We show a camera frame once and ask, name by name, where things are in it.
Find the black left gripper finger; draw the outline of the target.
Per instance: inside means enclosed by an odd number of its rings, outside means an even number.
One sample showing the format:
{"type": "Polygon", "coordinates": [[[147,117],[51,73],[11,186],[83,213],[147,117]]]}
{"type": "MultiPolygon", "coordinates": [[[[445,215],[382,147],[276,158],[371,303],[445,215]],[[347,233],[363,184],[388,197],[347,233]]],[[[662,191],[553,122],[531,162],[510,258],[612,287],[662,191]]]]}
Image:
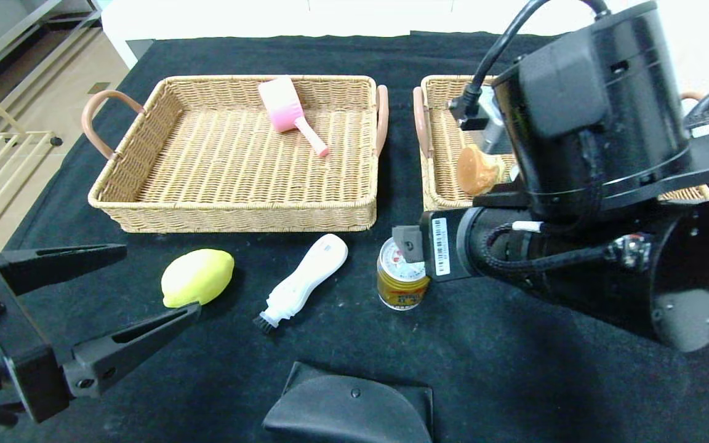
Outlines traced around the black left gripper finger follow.
{"type": "Polygon", "coordinates": [[[4,250],[0,252],[0,273],[14,294],[23,295],[89,274],[126,256],[124,244],[4,250]]]}
{"type": "Polygon", "coordinates": [[[201,312],[200,303],[190,303],[74,345],[62,364],[71,398],[101,396],[179,337],[201,312]]]}

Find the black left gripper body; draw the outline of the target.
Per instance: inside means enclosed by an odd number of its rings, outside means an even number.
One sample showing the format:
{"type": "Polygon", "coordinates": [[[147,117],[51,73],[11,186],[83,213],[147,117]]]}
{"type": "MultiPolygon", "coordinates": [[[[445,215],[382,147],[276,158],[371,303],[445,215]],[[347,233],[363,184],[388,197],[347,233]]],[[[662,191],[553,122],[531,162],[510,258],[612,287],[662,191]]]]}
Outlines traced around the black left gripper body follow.
{"type": "Polygon", "coordinates": [[[70,393],[54,350],[0,273],[0,425],[20,414],[40,423],[67,409],[70,393]]]}

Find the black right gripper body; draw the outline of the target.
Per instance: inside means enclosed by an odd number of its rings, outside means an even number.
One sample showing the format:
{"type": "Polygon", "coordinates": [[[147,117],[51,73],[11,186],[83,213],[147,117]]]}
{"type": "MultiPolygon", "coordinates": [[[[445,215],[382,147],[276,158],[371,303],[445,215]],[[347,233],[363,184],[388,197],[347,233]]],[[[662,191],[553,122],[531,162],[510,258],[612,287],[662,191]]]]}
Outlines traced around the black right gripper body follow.
{"type": "Polygon", "coordinates": [[[471,227],[481,208],[425,211],[420,219],[423,258],[428,277],[455,281],[483,276],[471,257],[471,227]]]}

